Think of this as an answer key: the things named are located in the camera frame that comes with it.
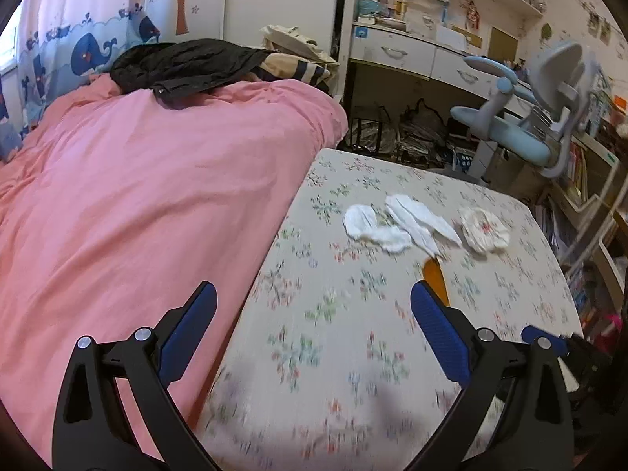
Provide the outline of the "whale print curtain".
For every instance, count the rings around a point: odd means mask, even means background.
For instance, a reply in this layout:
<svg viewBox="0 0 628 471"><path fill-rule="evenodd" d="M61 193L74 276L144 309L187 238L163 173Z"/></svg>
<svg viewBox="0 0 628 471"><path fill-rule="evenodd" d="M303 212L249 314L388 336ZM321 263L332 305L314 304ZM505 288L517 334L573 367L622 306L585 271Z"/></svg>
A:
<svg viewBox="0 0 628 471"><path fill-rule="evenodd" d="M160 37L144 0L22 0L9 20L13 68L1 78L1 160L9 162L58 97Z"/></svg>

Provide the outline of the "crumpled stained tissue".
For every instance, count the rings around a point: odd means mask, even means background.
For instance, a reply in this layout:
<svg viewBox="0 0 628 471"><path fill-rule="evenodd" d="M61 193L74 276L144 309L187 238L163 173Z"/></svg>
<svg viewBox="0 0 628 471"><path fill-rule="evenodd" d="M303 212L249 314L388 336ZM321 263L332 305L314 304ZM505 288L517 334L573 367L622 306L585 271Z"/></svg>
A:
<svg viewBox="0 0 628 471"><path fill-rule="evenodd" d="M476 253L496 253L509 247L510 231L493 213L480 207L462 207L459 215L464 238Z"/></svg>

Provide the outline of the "black jacket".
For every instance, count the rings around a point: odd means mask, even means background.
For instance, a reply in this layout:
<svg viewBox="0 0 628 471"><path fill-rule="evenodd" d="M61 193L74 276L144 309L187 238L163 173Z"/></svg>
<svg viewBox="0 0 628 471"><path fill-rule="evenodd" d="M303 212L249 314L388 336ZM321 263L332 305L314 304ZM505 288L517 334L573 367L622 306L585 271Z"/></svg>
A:
<svg viewBox="0 0 628 471"><path fill-rule="evenodd" d="M239 81L271 54L213 38L146 44L121 54L110 77L125 95L149 89L157 100L174 104Z"/></svg>

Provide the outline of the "striped beige cloth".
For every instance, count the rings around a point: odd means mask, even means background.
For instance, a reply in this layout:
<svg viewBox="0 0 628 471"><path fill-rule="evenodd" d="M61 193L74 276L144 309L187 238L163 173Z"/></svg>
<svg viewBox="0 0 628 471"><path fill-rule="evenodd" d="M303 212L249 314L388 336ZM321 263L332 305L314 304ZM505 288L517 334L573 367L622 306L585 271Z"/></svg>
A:
<svg viewBox="0 0 628 471"><path fill-rule="evenodd" d="M247 81L274 82L296 80L313 86L325 94L330 93L328 81L331 72L323 65L306 60L297 55L273 52L265 60L245 75Z"/></svg>

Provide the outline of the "floral bed sheet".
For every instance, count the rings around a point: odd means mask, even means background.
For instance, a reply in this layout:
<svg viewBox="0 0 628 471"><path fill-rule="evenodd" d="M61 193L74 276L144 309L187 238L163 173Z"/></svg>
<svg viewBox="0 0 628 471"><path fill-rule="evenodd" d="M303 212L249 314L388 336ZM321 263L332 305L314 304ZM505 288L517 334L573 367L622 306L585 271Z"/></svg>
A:
<svg viewBox="0 0 628 471"><path fill-rule="evenodd" d="M244 304L196 434L226 470L400 470L459 388L441 371L411 309L426 254L351 239L348 207L406 195L451 225L463 207L496 215L501 253L447 240L450 303L507 340L527 325L574 334L570 290L525 204L442 175L323 150L298 190Z"/></svg>

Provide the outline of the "pink duvet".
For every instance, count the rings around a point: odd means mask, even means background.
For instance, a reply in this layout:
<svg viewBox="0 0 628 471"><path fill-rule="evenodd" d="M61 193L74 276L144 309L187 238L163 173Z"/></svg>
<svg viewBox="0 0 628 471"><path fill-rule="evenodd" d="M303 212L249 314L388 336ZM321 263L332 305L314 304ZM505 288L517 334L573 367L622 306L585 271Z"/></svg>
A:
<svg viewBox="0 0 628 471"><path fill-rule="evenodd" d="M315 156L347 117L283 80L181 108L108 76L57 98L1 169L1 400L44 459L76 341L157 324L202 282L218 310L170 387L187 420Z"/></svg>

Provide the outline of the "white bookshelf cart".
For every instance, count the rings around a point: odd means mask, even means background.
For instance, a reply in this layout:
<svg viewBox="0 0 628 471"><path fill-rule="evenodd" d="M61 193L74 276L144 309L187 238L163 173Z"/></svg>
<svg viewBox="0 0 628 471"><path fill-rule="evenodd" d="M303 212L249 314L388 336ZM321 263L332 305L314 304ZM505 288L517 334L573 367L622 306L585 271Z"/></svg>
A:
<svg viewBox="0 0 628 471"><path fill-rule="evenodd" d="M533 212L567 279L574 279L614 227L614 214L627 205L627 141L612 129L575 140L582 159L576 196L561 177L548 183Z"/></svg>

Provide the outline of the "long white tissue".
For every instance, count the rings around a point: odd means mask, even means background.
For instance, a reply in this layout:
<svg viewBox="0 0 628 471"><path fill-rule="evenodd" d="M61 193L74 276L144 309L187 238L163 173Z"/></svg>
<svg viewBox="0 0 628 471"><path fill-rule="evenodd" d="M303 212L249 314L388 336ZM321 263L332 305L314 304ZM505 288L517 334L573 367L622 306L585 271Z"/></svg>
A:
<svg viewBox="0 0 628 471"><path fill-rule="evenodd" d="M441 255L434 233L458 247L462 246L456 230L443 217L433 214L422 202L407 195L390 195L386 197L385 208L399 228L407 232L416 246L431 258Z"/></svg>

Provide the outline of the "blue grey desk chair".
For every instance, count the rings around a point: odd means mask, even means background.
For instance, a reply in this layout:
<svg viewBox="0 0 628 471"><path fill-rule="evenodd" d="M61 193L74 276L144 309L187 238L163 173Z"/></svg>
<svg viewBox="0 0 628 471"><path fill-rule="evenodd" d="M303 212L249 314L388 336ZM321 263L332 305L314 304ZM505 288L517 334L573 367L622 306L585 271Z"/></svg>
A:
<svg viewBox="0 0 628 471"><path fill-rule="evenodd" d="M586 115L599 64L595 52L574 40L541 51L528 71L529 83L487 57L465 57L472 69L495 75L489 100L480 108L454 106L451 117L480 141L494 141L538 167L545 179L565 171L571 139Z"/></svg>

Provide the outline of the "white desk with drawers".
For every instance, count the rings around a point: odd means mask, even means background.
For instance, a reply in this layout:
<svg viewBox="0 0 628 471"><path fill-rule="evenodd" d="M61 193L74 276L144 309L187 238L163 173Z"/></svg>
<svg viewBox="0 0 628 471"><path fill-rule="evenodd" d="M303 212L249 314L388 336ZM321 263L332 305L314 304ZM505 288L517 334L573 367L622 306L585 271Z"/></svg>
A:
<svg viewBox="0 0 628 471"><path fill-rule="evenodd" d="M447 119L453 106L482 105L497 78L468 67L464 57L407 33L355 24L344 61L344 108L351 116L382 106L398 118L423 99Z"/></svg>

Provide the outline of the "small white tissue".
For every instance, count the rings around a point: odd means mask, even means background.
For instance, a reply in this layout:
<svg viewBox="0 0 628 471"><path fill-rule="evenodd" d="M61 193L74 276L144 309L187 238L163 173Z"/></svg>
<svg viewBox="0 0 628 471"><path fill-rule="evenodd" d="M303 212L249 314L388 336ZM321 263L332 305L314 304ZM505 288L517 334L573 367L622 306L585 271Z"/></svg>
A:
<svg viewBox="0 0 628 471"><path fill-rule="evenodd" d="M343 225L349 238L375 243L390 254L399 254L413 246L412 237L399 226L379 225L371 206L354 204L348 207Z"/></svg>

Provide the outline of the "cream tote bag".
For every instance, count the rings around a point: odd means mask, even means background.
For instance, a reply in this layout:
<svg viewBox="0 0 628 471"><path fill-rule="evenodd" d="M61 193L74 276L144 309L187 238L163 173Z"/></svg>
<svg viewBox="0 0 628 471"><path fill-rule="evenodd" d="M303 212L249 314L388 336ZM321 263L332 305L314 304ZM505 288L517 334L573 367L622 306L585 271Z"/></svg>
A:
<svg viewBox="0 0 628 471"><path fill-rule="evenodd" d="M325 66L338 67L338 62L315 39L303 35L298 27L285 28L279 24L268 24L261 29L262 45L265 49L297 55Z"/></svg>

